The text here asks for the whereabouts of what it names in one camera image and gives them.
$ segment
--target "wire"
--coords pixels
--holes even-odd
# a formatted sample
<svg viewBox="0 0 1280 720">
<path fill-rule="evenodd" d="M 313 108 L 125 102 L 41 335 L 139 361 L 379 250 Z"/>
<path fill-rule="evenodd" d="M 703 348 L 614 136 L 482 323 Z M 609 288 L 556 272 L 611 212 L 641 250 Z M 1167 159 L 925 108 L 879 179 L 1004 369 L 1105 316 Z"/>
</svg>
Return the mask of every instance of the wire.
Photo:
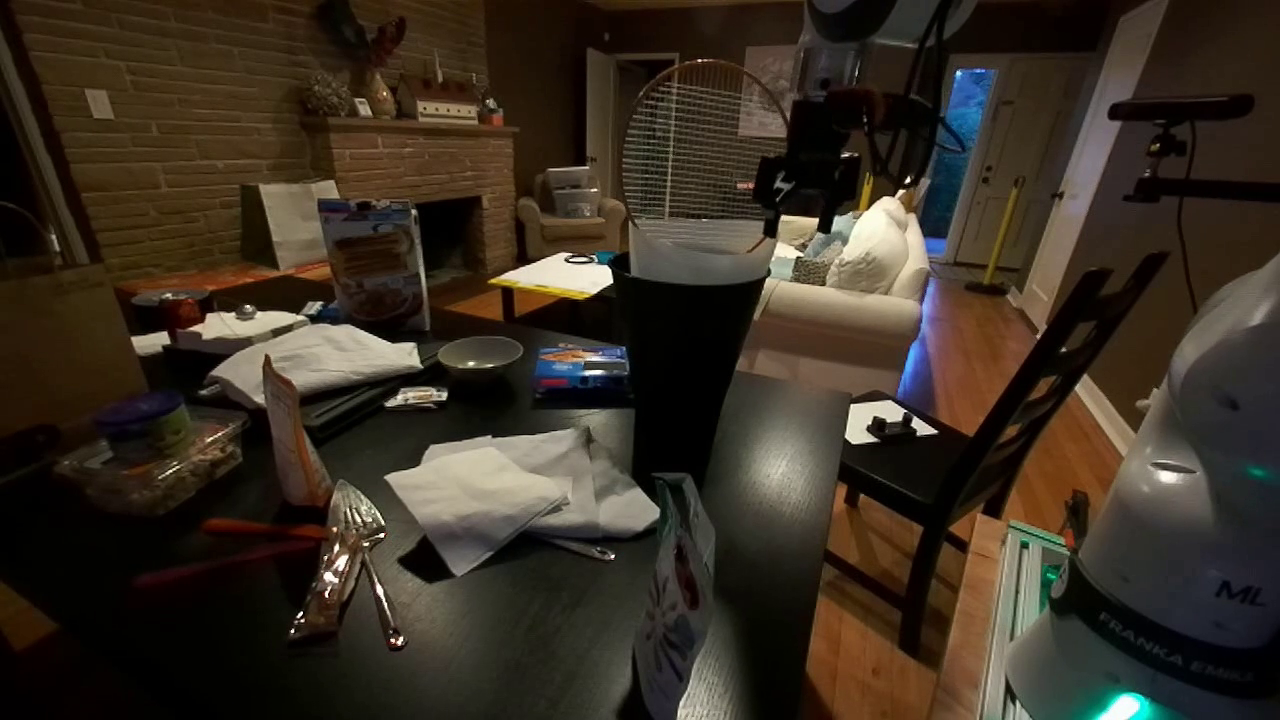
<svg viewBox="0 0 1280 720">
<path fill-rule="evenodd" d="M 1187 145 L 1187 165 L 1183 165 L 1183 179 L 1191 179 L 1191 169 L 1195 169 L 1195 118 L 1187 122 L 1191 128 L 1191 145 Z M 1179 190 L 1174 204 L 1173 204 L 1173 230 L 1174 230 L 1174 250 L 1183 260 L 1183 288 L 1187 288 L 1187 309 L 1191 316 L 1201 312 L 1201 292 L 1195 292 L 1195 275 L 1191 275 L 1191 255 L 1187 255 L 1187 226 L 1183 226 L 1183 212 L 1187 212 L 1187 196 Z"/>
</svg>

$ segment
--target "door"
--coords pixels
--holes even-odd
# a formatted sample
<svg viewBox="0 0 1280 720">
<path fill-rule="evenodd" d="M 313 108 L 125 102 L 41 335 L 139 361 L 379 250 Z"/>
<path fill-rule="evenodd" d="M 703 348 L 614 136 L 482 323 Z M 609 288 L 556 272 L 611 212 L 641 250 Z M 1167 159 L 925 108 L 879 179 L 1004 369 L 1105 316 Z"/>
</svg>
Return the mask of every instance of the door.
<svg viewBox="0 0 1280 720">
<path fill-rule="evenodd" d="M 1022 268 L 1063 169 L 1059 128 L 1077 108 L 1086 57 L 990 57 L 980 69 L 996 88 L 948 226 L 948 260 Z"/>
<path fill-rule="evenodd" d="M 1099 188 L 1099 175 L 1110 159 L 1110 145 L 1118 136 L 1118 122 L 1109 118 L 1109 108 L 1117 99 L 1126 99 L 1136 92 L 1136 81 L 1147 69 L 1160 20 L 1167 11 L 1167 0 L 1147 0 L 1118 14 L 1109 59 L 1096 74 L 1067 171 L 1059 179 L 1059 199 L 1046 212 L 1028 285 L 1022 285 L 1022 312 L 1033 323 L 1046 323 L 1046 312 L 1054 305 L 1054 292 L 1067 275 L 1067 265 L 1077 255 L 1080 226 L 1086 221 L 1092 196 Z"/>
<path fill-rule="evenodd" d="M 586 49 L 586 165 L 596 165 L 598 196 L 614 196 L 614 59 Z"/>
</svg>

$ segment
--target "coffee table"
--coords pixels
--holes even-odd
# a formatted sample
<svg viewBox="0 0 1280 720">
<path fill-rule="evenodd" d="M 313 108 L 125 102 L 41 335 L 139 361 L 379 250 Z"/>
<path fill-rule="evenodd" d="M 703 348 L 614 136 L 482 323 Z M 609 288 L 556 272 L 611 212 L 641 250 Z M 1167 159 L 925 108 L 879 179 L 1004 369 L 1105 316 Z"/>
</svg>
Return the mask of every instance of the coffee table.
<svg viewBox="0 0 1280 720">
<path fill-rule="evenodd" d="M 611 288 L 611 268 L 590 255 L 556 250 L 521 268 L 492 275 L 502 292 L 502 320 L 516 320 L 516 292 L 556 295 L 556 301 L 590 301 Z"/>
<path fill-rule="evenodd" d="M 802 686 L 836 436 L 843 404 L 735 377 L 698 485 L 715 522 L 715 617 L 682 691 L 682 714 L 793 714 Z M 385 470 L 416 464 L 425 444 L 476 430 L 590 425 L 626 451 L 626 409 L 537 409 L 502 421 L 448 412 L 377 412 L 319 444 L 329 468 L 360 485 L 389 514 L 372 554 L 399 604 L 409 647 L 379 641 L 369 589 L 338 637 L 290 647 L 288 617 L 313 563 L 260 563 L 174 595 L 136 595 L 136 572 L 245 553 L 198 530 L 203 514 L 273 518 L 273 451 L 162 518 L 88 512 L 46 480 L 0 494 L 0 577 L 101 652 L 139 710 L 154 714 L 622 714 L 633 637 L 652 577 L 654 530 L 611 542 L 614 563 L 516 538 L 463 581 L 430 577 Z"/>
</svg>

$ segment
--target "dish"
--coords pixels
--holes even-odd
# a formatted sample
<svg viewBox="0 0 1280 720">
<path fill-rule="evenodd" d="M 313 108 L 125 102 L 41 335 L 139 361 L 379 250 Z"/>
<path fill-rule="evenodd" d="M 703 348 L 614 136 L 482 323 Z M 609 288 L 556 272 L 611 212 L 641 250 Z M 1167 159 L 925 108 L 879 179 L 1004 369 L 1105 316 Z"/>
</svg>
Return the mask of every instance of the dish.
<svg viewBox="0 0 1280 720">
<path fill-rule="evenodd" d="M 435 361 L 448 371 L 495 371 L 495 369 L 513 369 L 525 357 L 525 345 L 513 335 L 463 335 L 463 341 L 448 341 Z"/>
</svg>

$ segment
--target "silver fork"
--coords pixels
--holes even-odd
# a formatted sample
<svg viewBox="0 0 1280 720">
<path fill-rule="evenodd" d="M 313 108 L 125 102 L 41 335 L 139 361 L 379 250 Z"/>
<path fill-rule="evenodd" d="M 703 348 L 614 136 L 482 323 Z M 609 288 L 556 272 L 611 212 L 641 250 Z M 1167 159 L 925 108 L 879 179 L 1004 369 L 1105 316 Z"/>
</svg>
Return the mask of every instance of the silver fork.
<svg viewBox="0 0 1280 720">
<path fill-rule="evenodd" d="M 360 534 L 360 563 L 369 572 L 377 617 L 385 624 L 385 643 L 392 652 L 399 652 L 409 643 L 409 637 L 402 637 L 402 628 L 397 620 L 397 606 L 392 606 L 392 595 L 389 595 L 385 581 L 369 563 L 369 553 L 389 534 L 389 518 L 356 485 L 348 485 L 348 480 L 337 480 L 337 485 L 338 485 L 338 494 L 342 494 L 342 514 L 348 514 L 350 530 Z"/>
</svg>

